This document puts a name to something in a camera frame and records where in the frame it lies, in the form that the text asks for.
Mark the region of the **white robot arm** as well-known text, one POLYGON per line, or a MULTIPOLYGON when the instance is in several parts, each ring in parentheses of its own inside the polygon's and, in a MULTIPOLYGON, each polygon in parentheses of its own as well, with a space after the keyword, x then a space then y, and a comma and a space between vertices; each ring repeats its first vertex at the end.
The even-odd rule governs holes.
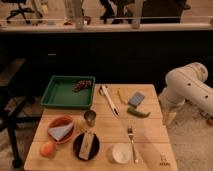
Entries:
POLYGON ((198 62, 169 71, 165 76, 166 87, 158 96, 163 124, 169 125, 185 100, 191 101, 213 117, 213 88, 205 84, 207 68, 198 62))

